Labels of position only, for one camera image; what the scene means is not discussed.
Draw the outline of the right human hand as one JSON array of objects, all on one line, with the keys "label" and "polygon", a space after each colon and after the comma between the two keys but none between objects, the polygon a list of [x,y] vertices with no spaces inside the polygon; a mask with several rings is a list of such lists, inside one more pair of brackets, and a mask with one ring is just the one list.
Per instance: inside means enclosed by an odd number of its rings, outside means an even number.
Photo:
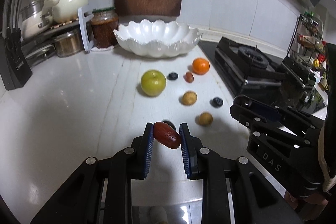
[{"label": "right human hand", "polygon": [[327,199],[318,193],[314,193],[304,199],[297,199],[286,191],[284,199],[304,221],[317,219],[329,203]]}]

